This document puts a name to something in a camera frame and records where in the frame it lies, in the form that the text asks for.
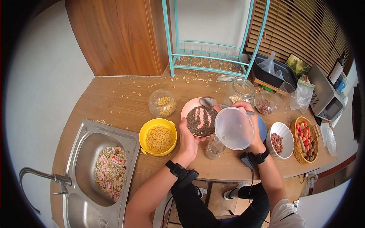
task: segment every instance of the stainless steel sink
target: stainless steel sink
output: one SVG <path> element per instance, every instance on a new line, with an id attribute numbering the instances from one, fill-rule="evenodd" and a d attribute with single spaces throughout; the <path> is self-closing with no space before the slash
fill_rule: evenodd
<path id="1" fill-rule="evenodd" d="M 126 180 L 117 202 L 95 184 L 94 167 L 100 152 L 119 146 L 127 154 Z M 124 213 L 138 151 L 138 134 L 84 119 L 79 128 L 67 163 L 65 176 L 72 185 L 63 195 L 65 227 L 123 227 Z"/>

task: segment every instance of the white sock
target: white sock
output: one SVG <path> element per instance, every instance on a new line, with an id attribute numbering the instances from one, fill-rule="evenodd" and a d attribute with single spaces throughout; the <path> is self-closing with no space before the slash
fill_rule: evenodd
<path id="1" fill-rule="evenodd" d="M 235 188 L 231 191 L 231 193 L 229 194 L 229 197 L 230 198 L 238 198 L 238 191 L 239 191 L 239 188 Z"/>

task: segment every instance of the plastic funnel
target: plastic funnel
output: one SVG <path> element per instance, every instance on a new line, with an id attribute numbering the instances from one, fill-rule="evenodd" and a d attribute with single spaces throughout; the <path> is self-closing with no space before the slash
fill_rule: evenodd
<path id="1" fill-rule="evenodd" d="M 250 146 L 255 130 L 245 111 L 229 107 L 220 111 L 215 118 L 215 134 L 226 147 L 243 150 Z"/>

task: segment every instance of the drain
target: drain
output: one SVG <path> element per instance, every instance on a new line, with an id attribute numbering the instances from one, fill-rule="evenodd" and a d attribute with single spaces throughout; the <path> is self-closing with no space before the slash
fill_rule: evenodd
<path id="1" fill-rule="evenodd" d="M 82 132 L 82 133 L 85 133 L 85 132 L 86 132 L 86 130 L 87 130 L 86 126 L 83 126 L 83 127 L 82 127 L 82 129 L 81 129 L 81 132 Z"/>
<path id="2" fill-rule="evenodd" d="M 100 228 L 109 228 L 107 221 L 105 221 L 104 219 L 99 220 L 99 226 Z"/>

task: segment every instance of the faucet handle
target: faucet handle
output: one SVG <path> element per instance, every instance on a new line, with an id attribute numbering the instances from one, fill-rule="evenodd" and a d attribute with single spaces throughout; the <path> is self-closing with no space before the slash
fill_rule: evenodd
<path id="1" fill-rule="evenodd" d="M 65 184 L 64 181 L 59 182 L 59 188 L 61 189 L 61 192 L 54 193 L 54 195 L 66 195 L 66 194 L 68 194 L 66 184 Z"/>

